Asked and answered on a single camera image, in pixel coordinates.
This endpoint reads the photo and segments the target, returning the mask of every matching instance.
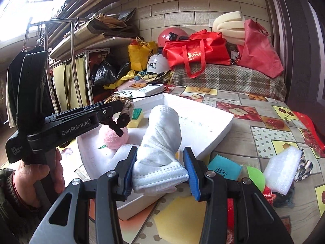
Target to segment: black plastic bag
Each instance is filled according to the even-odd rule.
[[[121,79],[123,76],[125,76],[129,71],[131,70],[131,63],[126,62],[121,66],[120,71],[117,73],[117,79]]]
[[[94,82],[95,82],[96,73],[97,73],[99,67],[100,66],[98,64],[94,64],[92,71],[90,72],[90,80],[91,80],[92,86],[95,85]]]
[[[109,85],[115,83],[119,71],[120,66],[116,62],[115,57],[112,54],[108,54],[100,63],[96,72],[94,85]]]

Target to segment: white foam box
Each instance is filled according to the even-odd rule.
[[[191,147],[197,159],[209,155],[226,136],[232,125],[233,114],[201,104],[183,97],[160,94],[141,100],[134,100],[135,108],[142,108],[144,119],[136,129],[128,129],[128,144],[140,145],[149,124],[148,117],[152,108],[157,105],[167,105],[176,110],[182,133],[179,148],[179,159],[182,163],[183,150]],[[109,162],[115,150],[98,149],[103,144],[98,139],[100,126],[77,137],[80,156],[91,179],[100,177],[111,170]],[[122,220],[129,219],[148,207],[162,195],[144,196],[132,191],[126,202],[118,202],[118,216]]]

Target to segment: red cloth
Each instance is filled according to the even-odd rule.
[[[263,195],[265,199],[269,202],[270,205],[273,206],[273,200],[277,197],[275,194],[272,193],[271,189],[265,186]]]
[[[233,231],[235,226],[234,200],[230,198],[228,198],[227,200],[228,200],[227,226],[229,230]]]
[[[221,33],[202,30],[189,40],[166,41],[162,52],[172,70],[173,66],[184,63],[187,75],[196,78],[204,72],[206,63],[230,65],[225,43]],[[201,70],[192,74],[190,62],[200,62]]]
[[[266,29],[251,19],[245,21],[244,27],[245,45],[237,45],[240,55],[237,64],[259,71],[272,79],[278,77],[283,71],[283,66],[268,40]]]

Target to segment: human hand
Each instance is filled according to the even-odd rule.
[[[63,178],[63,167],[60,163],[62,156],[60,151],[56,150],[56,167],[54,170],[54,189],[60,194],[65,189]],[[20,162],[19,167],[14,174],[14,186],[19,197],[25,204],[33,207],[40,207],[40,201],[36,196],[34,183],[38,180],[45,178],[50,172],[47,165],[31,164],[25,165],[23,161]]]

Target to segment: red helmet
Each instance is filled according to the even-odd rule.
[[[175,40],[179,40],[180,37],[188,37],[188,34],[183,30],[178,27],[170,27],[165,29],[163,32],[158,37],[158,47],[164,47],[165,42],[169,41],[169,34],[173,33],[177,35],[177,38]]]

